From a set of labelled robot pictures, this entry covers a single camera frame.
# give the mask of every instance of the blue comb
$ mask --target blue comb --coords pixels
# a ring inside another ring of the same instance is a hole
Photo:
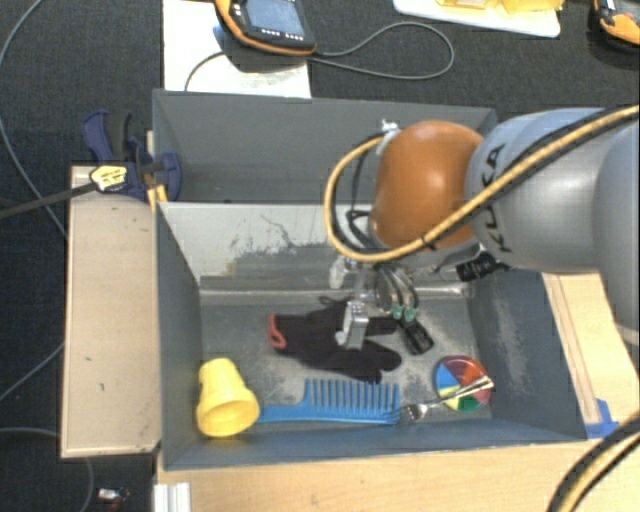
[[[336,421],[393,425],[400,419],[399,408],[400,388],[397,384],[307,379],[302,402],[262,406],[257,422]]]

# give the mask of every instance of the blue clamp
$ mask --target blue clamp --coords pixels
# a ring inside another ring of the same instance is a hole
[[[116,163],[126,168],[126,186],[118,188],[117,193],[146,201],[151,186],[145,183],[144,176],[153,174],[155,182],[166,187],[169,201],[177,200],[182,185],[177,153],[163,153],[160,161],[154,162],[144,145],[128,136],[130,120],[129,113],[94,112],[82,123],[85,144],[100,165]]]

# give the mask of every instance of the black glove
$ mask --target black glove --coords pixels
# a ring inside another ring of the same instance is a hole
[[[400,366],[400,355],[369,339],[361,350],[338,345],[336,332],[342,329],[346,303],[337,302],[306,315],[269,317],[271,344],[280,354],[294,357],[311,368],[328,370],[365,382],[380,382],[382,370]],[[392,318],[371,319],[366,334],[390,334]]]

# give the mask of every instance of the yellow plastic cup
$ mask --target yellow plastic cup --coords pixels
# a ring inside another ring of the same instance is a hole
[[[258,400],[230,359],[222,357],[203,364],[198,377],[202,391],[196,419],[203,434],[232,436],[256,422],[260,416]]]

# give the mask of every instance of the orange device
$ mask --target orange device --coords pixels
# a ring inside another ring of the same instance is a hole
[[[640,3],[638,0],[591,0],[589,28],[606,34],[610,43],[638,48]]]
[[[269,53],[311,55],[316,41],[301,0],[213,0],[222,23],[246,46]]]

